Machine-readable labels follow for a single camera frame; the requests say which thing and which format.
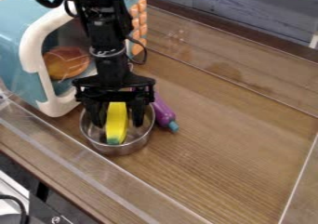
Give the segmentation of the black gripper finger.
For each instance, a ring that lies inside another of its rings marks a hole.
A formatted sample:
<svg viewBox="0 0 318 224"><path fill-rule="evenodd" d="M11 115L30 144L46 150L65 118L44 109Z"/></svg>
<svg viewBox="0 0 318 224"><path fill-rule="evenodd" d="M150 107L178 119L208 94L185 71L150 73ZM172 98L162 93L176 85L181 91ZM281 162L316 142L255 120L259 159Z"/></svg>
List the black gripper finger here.
<svg viewBox="0 0 318 224"><path fill-rule="evenodd" d="M144 122L144 114L145 114L145 108L146 108L144 100L134 99L132 101L130 108L132 108L132 124L134 127L140 127Z"/></svg>
<svg viewBox="0 0 318 224"><path fill-rule="evenodd" d="M104 104L101 102L93 102L85 106L85 111L89 113L93 125L101 128L106 117Z"/></svg>

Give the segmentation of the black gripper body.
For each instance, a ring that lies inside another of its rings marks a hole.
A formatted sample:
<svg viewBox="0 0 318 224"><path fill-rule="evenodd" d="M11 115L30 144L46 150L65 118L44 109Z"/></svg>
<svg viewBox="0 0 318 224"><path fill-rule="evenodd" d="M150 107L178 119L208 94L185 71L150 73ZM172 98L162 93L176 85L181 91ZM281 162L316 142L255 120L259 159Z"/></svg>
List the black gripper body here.
<svg viewBox="0 0 318 224"><path fill-rule="evenodd" d="M153 102L154 80L130 71L124 50L93 56L93 59L97 74L72 81L76 101L82 104L88 101L128 102L142 106Z"/></svg>

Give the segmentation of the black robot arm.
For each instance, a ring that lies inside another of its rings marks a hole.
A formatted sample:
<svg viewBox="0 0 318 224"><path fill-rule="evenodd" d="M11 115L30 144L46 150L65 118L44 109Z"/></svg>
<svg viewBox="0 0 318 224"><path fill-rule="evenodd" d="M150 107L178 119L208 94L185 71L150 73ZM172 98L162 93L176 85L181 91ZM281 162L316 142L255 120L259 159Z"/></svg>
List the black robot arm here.
<svg viewBox="0 0 318 224"><path fill-rule="evenodd" d="M132 39L132 16L124 0L34 0L48 8L64 7L77 18L89 38L89 54L97 73L72 81L76 101L101 126L113 102L126 104L132 124L142 125L145 107L153 102L154 80L130 71L125 42Z"/></svg>

